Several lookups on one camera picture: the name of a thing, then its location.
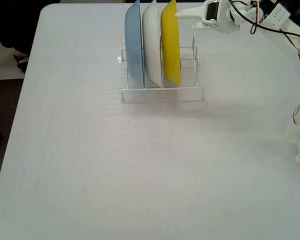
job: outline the cable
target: cable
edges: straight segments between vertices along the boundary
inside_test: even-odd
[[[292,46],[298,51],[298,57],[299,57],[299,60],[300,60],[300,48],[296,47],[294,42],[291,40],[291,38],[286,33],[284,33],[283,31],[282,31],[282,33],[285,35],[285,37],[288,39],[288,41],[292,44]]]
[[[259,24],[259,2],[258,1],[254,1],[252,6],[256,7],[255,10],[255,23]],[[257,26],[256,25],[251,25],[251,29],[250,29],[250,34],[254,35],[257,32]]]
[[[300,110],[300,105],[295,108],[293,115],[292,115],[293,123],[295,125],[298,125],[298,123],[296,122],[296,114],[299,112],[299,110]]]
[[[293,32],[288,32],[288,31],[280,31],[280,30],[275,30],[275,29],[271,29],[265,26],[262,26],[260,24],[257,24],[251,20],[249,20],[248,18],[246,18],[239,10],[238,8],[235,6],[234,2],[232,0],[228,0],[231,4],[231,6],[234,8],[234,10],[240,15],[240,17],[242,17],[244,20],[246,20],[248,23],[255,25],[258,28],[261,28],[263,30],[267,30],[269,32],[273,32],[273,33],[278,33],[278,34],[287,34],[287,35],[293,35],[293,36],[297,36],[300,37],[300,34],[297,33],[293,33]]]
[[[246,3],[245,1],[233,1],[233,3],[241,3],[243,5],[252,7],[250,4]]]
[[[260,23],[262,23],[267,17],[268,17],[268,14],[263,15],[263,17],[260,19]]]

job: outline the white plate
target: white plate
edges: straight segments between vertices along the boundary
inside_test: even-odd
[[[160,35],[157,1],[153,0],[142,15],[145,70],[149,79],[162,87]]]

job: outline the white wire dish rack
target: white wire dish rack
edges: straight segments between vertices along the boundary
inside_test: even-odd
[[[199,97],[201,100],[204,99],[204,87],[199,84],[199,67],[200,67],[200,58],[198,56],[198,47],[196,46],[196,36],[193,35],[192,37],[192,45],[191,46],[181,46],[180,51],[182,49],[185,50],[192,50],[191,56],[180,56],[180,64],[181,64],[181,83],[180,86],[176,86],[174,84],[169,84],[169,81],[164,76],[164,70],[163,70],[163,61],[161,57],[161,85],[162,87],[159,87],[155,83],[151,86],[146,87],[136,87],[135,84],[130,83],[130,76],[129,76],[129,70],[127,68],[126,71],[126,88],[123,88],[121,90],[121,101],[125,101],[125,92],[137,92],[137,91],[178,91],[178,90],[196,90],[199,92]],[[126,49],[123,48],[121,50],[121,56],[119,56],[117,59],[119,63],[126,62]],[[189,76],[183,76],[183,66],[185,62],[191,61],[191,70],[192,74]],[[183,79],[187,79],[187,85],[183,84]]]

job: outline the plate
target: plate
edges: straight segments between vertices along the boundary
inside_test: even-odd
[[[145,87],[145,73],[142,50],[140,2],[137,0],[126,11],[124,19],[126,64],[130,77]]]
[[[180,86],[180,44],[176,0],[171,0],[161,13],[163,70],[166,78]]]
[[[142,15],[144,65],[149,79],[162,87],[160,33],[157,1],[153,0]]]

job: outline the white tablecloth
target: white tablecloth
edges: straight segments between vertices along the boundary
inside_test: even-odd
[[[0,240],[300,240],[300,165],[283,140],[300,70],[249,25],[181,20],[205,101],[121,103],[129,6],[42,11],[0,175]]]

